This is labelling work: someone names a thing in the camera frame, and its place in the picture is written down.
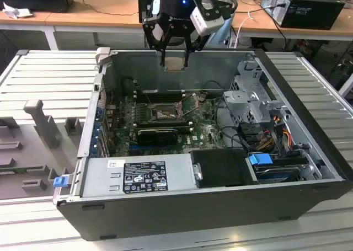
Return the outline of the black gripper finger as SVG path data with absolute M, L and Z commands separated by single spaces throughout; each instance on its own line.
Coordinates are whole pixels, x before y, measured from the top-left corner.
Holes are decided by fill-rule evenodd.
M 188 67 L 189 57 L 192 52 L 201 51 L 206 44 L 206 36 L 200 36 L 194 27 L 183 26 L 185 41 L 184 68 Z
M 159 26 L 162 30 L 162 36 L 156 39 L 153 35 L 153 30 Z M 165 51 L 172 38 L 173 24 L 170 23 L 167 17 L 161 15 L 156 18 L 145 18 L 142 21 L 142 27 L 148 42 L 149 48 L 161 53 L 160 65 L 165 66 Z

